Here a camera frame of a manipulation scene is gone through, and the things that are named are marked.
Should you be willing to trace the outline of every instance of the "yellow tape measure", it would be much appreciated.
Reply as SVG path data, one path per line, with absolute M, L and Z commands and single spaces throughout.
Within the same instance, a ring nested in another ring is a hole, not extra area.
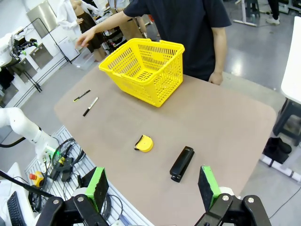
M 146 135 L 142 135 L 135 144 L 135 150 L 142 152 L 149 152 L 154 146 L 152 139 Z

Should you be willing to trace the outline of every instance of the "table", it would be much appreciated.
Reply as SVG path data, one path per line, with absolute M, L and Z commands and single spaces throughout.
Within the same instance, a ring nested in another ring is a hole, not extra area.
M 18 163 L 14 163 L 8 171 L 8 175 L 11 177 L 21 177 L 21 171 Z M 10 198 L 12 193 L 16 191 L 18 195 L 18 200 L 20 203 L 22 215 L 24 221 L 27 225 L 33 225 L 32 223 L 35 220 L 33 215 L 32 208 L 28 201 L 28 192 L 19 185 L 16 185 L 8 180 L 1 181 L 0 183 L 0 216 L 5 221 L 6 226 L 11 226 L 10 217 L 8 213 L 7 200 Z
M 293 37 L 291 49 L 287 60 L 287 65 L 281 91 L 283 95 L 299 104 L 301 104 L 301 76 L 300 76 L 300 51 L 301 51 L 301 17 L 295 16 L 293 25 Z
M 112 184 L 157 226 L 193 226 L 202 216 L 202 164 L 211 166 L 220 186 L 239 195 L 276 119 L 263 103 L 189 76 L 156 108 L 119 90 L 97 67 L 62 97 L 55 112 L 95 165 L 106 168 Z M 142 134 L 154 141 L 148 153 L 134 150 Z M 186 145 L 195 154 L 176 183 L 169 170 Z

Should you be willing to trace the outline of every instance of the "black stapler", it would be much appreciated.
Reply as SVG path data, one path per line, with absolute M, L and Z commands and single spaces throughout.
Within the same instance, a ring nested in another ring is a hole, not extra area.
M 193 155 L 193 148 L 187 146 L 184 147 L 183 151 L 180 153 L 179 157 L 169 171 L 172 180 L 178 183 L 181 181 Z

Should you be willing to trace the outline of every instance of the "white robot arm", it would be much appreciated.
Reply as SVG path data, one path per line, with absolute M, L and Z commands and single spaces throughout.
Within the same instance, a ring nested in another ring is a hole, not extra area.
M 14 45 L 15 43 L 15 39 L 17 40 L 22 39 L 24 37 L 23 34 L 24 34 L 23 27 L 19 27 L 12 33 L 7 33 L 4 37 L 0 38 L 0 72 L 1 72 L 1 67 L 7 66 L 7 64 L 10 63 L 12 60 L 11 50 L 13 48 L 12 45 Z
M 0 109 L 0 128 L 11 126 L 12 130 L 25 137 L 35 145 L 37 159 L 43 162 L 46 158 L 49 161 L 49 154 L 58 147 L 56 139 L 42 131 L 35 123 L 30 121 L 20 108 L 1 108 Z

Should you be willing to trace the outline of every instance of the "keyboard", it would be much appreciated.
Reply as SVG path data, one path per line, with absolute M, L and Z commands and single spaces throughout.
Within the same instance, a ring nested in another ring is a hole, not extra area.
M 8 199 L 8 212 L 12 226 L 26 226 L 21 212 L 17 192 L 14 192 Z

